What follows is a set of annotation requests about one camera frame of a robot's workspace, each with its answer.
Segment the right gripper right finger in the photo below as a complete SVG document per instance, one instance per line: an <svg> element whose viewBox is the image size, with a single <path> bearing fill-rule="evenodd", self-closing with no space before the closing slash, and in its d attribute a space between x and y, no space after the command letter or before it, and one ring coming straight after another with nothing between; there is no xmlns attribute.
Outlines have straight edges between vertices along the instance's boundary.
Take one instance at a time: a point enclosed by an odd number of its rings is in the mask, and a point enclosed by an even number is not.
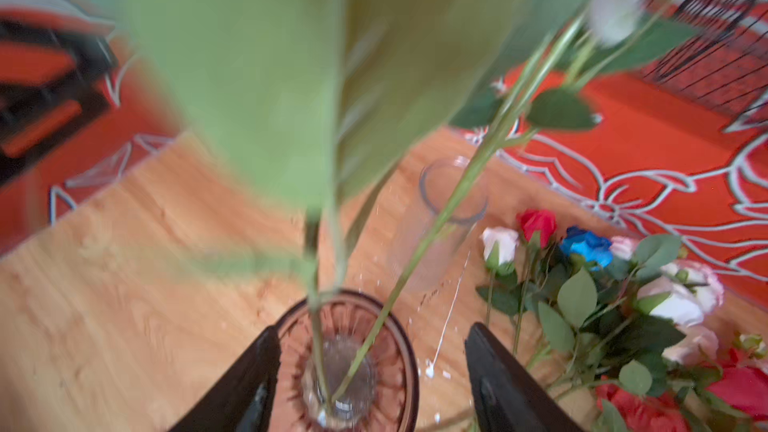
<svg viewBox="0 0 768 432"><path fill-rule="evenodd" d="M465 352L481 431L582 430L483 323L469 329Z"/></svg>

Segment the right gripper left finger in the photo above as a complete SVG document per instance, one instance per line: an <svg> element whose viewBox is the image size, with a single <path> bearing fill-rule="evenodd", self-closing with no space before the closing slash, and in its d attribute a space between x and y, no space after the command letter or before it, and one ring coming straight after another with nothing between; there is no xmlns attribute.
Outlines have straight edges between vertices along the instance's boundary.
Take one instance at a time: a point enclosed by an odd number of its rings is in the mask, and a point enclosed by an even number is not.
<svg viewBox="0 0 768 432"><path fill-rule="evenodd" d="M173 431L266 431L276 396L281 348L266 327Z"/></svg>

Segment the dark ribbed glass vase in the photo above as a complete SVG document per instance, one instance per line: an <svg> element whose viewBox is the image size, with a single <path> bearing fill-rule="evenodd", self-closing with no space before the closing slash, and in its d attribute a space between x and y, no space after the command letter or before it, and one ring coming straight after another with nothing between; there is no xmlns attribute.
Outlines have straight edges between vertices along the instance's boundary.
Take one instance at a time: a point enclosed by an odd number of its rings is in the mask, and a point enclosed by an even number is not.
<svg viewBox="0 0 768 432"><path fill-rule="evenodd" d="M345 290L319 312L328 391L341 385L382 305ZM415 354L404 328L387 317L345 391L326 406L314 364L312 321L301 301L276 324L281 363L272 431L413 431L419 408Z"/></svg>

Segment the white rose stem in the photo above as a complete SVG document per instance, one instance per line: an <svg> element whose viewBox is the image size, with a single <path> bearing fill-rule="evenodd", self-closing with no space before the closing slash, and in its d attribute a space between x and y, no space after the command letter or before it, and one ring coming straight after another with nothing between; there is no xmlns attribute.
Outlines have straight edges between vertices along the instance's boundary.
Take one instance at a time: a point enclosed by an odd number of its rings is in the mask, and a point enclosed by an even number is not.
<svg viewBox="0 0 768 432"><path fill-rule="evenodd" d="M481 234L485 269L490 282L486 293L484 324L490 324L495 285L514 287L518 282L515 255L519 244L517 231L504 227L488 227Z"/></svg>

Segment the red rose stem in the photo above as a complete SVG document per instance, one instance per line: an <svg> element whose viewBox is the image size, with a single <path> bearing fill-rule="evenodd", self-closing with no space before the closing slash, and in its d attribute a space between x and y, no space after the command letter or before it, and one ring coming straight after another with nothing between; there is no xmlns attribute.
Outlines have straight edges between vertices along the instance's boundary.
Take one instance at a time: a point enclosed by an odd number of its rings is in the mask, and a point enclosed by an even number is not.
<svg viewBox="0 0 768 432"><path fill-rule="evenodd" d="M527 210L518 216L523 239L522 268L520 269L519 303L515 313L515 335L512 352L517 354L523 316L534 308L541 295L541 263L546 261L549 243L556 232L555 215L547 210Z"/></svg>

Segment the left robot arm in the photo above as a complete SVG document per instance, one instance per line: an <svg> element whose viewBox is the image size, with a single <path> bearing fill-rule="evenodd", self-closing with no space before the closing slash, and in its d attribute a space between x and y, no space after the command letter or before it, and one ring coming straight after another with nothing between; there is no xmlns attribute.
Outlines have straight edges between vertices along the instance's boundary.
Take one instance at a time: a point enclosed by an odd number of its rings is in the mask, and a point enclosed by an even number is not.
<svg viewBox="0 0 768 432"><path fill-rule="evenodd" d="M110 108L111 20L77 0L1 0L1 182L8 184Z"/></svg>

